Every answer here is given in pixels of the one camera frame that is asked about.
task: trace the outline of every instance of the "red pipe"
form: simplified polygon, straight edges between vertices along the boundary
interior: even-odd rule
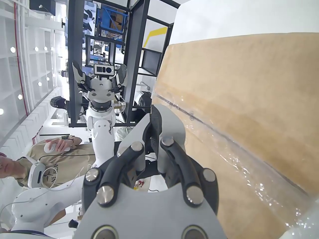
[[[17,51],[17,63],[18,63],[18,70],[19,70],[19,77],[20,77],[20,85],[21,85],[21,91],[22,91],[22,97],[23,97],[23,103],[25,108],[25,114],[28,116],[28,110],[26,108],[25,98],[24,98],[24,92],[23,92],[23,86],[22,86],[22,78],[21,78],[21,71],[20,71],[20,62],[19,62],[19,54],[18,54],[18,42],[17,42],[17,21],[16,21],[16,3],[14,3],[14,35],[16,38],[16,51]]]

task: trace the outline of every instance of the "person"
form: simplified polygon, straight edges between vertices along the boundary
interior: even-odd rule
[[[49,142],[49,148],[56,143],[55,150],[49,154],[44,152],[44,146]],[[84,175],[95,162],[93,145],[81,144],[82,140],[72,135],[41,141],[31,148],[27,156],[40,161],[46,166],[43,174],[43,185],[47,188],[59,186]],[[12,160],[0,153],[0,178],[14,177],[20,186],[28,183],[32,163],[26,158]]]

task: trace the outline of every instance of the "white vr headset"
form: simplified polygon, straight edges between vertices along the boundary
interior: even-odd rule
[[[29,188],[41,188],[41,178],[43,177],[43,173],[45,171],[45,165],[41,162],[36,161],[33,158],[30,158],[29,156],[24,156],[28,159],[29,162],[32,163],[29,177],[28,177],[28,187]]]

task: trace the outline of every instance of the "white controller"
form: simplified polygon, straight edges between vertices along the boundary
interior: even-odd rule
[[[55,151],[55,149],[56,149],[56,143],[53,143],[52,144],[52,146],[51,146],[51,149],[49,149],[49,144],[50,144],[50,142],[48,142],[45,146],[44,146],[44,152],[45,153],[51,153],[51,152],[53,152],[53,151]],[[64,150],[64,152],[66,152],[66,151],[70,151],[70,147],[67,147],[65,150]]]

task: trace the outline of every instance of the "hand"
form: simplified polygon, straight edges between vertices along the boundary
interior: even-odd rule
[[[61,140],[61,139],[54,139],[54,140],[45,140],[46,143],[49,142],[49,149],[52,148],[52,145],[56,143],[56,152],[63,152],[66,148],[72,146],[73,140]]]

